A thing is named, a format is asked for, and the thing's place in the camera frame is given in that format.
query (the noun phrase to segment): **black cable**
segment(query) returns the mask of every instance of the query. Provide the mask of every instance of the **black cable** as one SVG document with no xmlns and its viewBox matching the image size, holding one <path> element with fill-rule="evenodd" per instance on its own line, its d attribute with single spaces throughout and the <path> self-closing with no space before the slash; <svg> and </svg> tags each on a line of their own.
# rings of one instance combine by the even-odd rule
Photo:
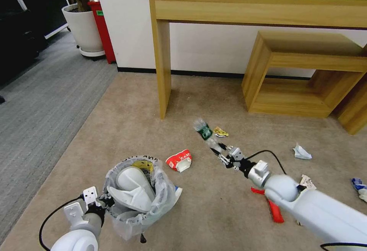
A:
<svg viewBox="0 0 367 251">
<path fill-rule="evenodd" d="M 83 198 L 83 195 L 81 194 L 79 197 L 77 198 L 74 198 L 72 200 L 69 200 L 67 202 L 65 202 L 63 205 L 60 205 L 59 207 L 57 207 L 51 214 L 49 214 L 47 216 L 47 218 L 45 218 L 45 220 L 43 221 L 40 229 L 39 229 L 39 234 L 38 234 L 38 240 L 39 240 L 39 244 L 43 247 L 43 249 L 45 249 L 46 251 L 50 251 L 50 249 L 45 246 L 45 244 L 43 243 L 42 241 L 42 230 L 43 230 L 43 226 L 45 226 L 46 222 L 49 220 L 50 217 L 52 217 L 53 214 L 55 214 L 58 210 L 60 210 L 62 207 L 66 206 L 67 204 L 77 200 L 77 199 L 80 199 L 80 198 Z"/>
<path fill-rule="evenodd" d="M 325 248 L 328 246 L 357 246 L 357 247 L 367 248 L 367 244 L 364 244 L 364 243 L 324 243 L 320 245 L 320 247 L 325 251 L 329 251 L 329 249 Z"/>
<path fill-rule="evenodd" d="M 257 156 L 258 154 L 261 154 L 261 153 L 263 153 L 263 152 L 269 152 L 269 153 L 271 153 L 271 154 L 275 157 L 276 161 L 278 161 L 278 164 L 279 164 L 279 166 L 282 168 L 283 173 L 284 173 L 285 175 L 287 174 L 287 173 L 286 173 L 286 171 L 284 170 L 283 166 L 282 166 L 282 163 L 280 163 L 280 161 L 279 161 L 279 159 L 277 158 L 277 156 L 276 156 L 272 151 L 270 151 L 270 150 L 262 150 L 262 151 L 256 152 L 256 153 L 254 153 L 253 155 L 250 155 L 249 157 L 246 157 L 246 158 L 245 158 L 245 160 L 248 160 L 248 159 L 250 159 L 250 158 L 253 158 L 254 156 Z"/>
</svg>

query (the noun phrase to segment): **white wall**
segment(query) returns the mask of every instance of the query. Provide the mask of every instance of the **white wall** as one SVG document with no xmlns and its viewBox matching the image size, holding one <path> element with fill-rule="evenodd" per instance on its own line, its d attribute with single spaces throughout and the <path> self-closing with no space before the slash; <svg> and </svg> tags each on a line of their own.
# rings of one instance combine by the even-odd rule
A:
<svg viewBox="0 0 367 251">
<path fill-rule="evenodd" d="M 101 0 L 117 65 L 155 68 L 149 0 Z M 259 29 L 257 26 L 170 24 L 173 70 L 244 73 Z M 361 46 L 367 31 L 298 29 L 291 31 L 341 32 Z M 272 74 L 311 76 L 310 70 L 272 70 Z"/>
</svg>

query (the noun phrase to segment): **plastic bag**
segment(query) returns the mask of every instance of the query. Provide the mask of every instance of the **plastic bag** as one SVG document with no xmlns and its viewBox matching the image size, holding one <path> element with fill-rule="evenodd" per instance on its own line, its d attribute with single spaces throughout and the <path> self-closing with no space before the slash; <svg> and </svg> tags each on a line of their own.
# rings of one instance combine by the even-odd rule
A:
<svg viewBox="0 0 367 251">
<path fill-rule="evenodd" d="M 143 233 L 171 210 L 175 204 L 175 186 L 163 171 L 162 162 L 147 155 L 129 157 L 109 170 L 102 189 L 103 194 L 107 192 L 107 186 L 118 188 L 115 182 L 116 176 L 121 170 L 129 166 L 141 168 L 153 189 L 155 189 L 156 197 L 152 202 L 150 211 L 146 214 L 136 212 L 138 214 L 136 217 L 124 217 L 126 214 L 122 214 L 132 211 L 132 209 L 117 203 L 107 209 L 107 214 L 112 217 L 116 233 L 124 240 L 129 240 L 131 237 Z"/>
</svg>

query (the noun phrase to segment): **beige carpet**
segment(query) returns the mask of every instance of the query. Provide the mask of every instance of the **beige carpet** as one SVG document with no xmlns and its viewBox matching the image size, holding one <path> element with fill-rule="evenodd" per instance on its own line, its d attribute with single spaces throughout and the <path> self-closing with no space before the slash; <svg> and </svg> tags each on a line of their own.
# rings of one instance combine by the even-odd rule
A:
<svg viewBox="0 0 367 251">
<path fill-rule="evenodd" d="M 148 242 L 124 242 L 107 218 L 100 250 L 319 250 L 321 241 L 288 213 L 283 212 L 285 223 L 272 222 L 265 198 L 250 191 L 251 182 L 241 173 L 225 169 L 194 132 L 198 116 L 226 130 L 226 143 L 247 155 L 273 150 L 293 178 L 307 174 L 319 190 L 367 214 L 367 204 L 349 181 L 367 181 L 366 128 L 350 136 L 333 118 L 249 114 L 240 84 L 238 79 L 173 76 L 167 115 L 160 120 L 156 76 L 119 73 L 0 250 L 40 250 L 38 229 L 49 212 L 91 185 L 101 189 L 107 170 L 119 160 L 137 154 L 165 160 L 185 148 L 193 155 L 190 169 L 177 173 L 164 165 L 183 188 L 182 196 L 145 233 Z M 296 142 L 312 160 L 294 158 Z M 281 172 L 270 155 L 259 159 L 269 162 L 274 173 Z M 67 231 L 60 211 L 45 227 L 46 245 L 51 247 Z"/>
</svg>

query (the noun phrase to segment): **blue wrapper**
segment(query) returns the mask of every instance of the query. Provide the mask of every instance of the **blue wrapper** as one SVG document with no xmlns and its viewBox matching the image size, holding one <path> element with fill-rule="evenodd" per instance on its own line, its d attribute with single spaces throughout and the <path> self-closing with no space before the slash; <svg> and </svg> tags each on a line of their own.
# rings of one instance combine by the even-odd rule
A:
<svg viewBox="0 0 367 251">
<path fill-rule="evenodd" d="M 353 184 L 354 188 L 357 191 L 359 191 L 361 189 L 367 189 L 367 185 L 363 184 L 363 182 L 360 178 L 352 178 L 351 181 L 352 181 L 352 184 Z"/>
</svg>

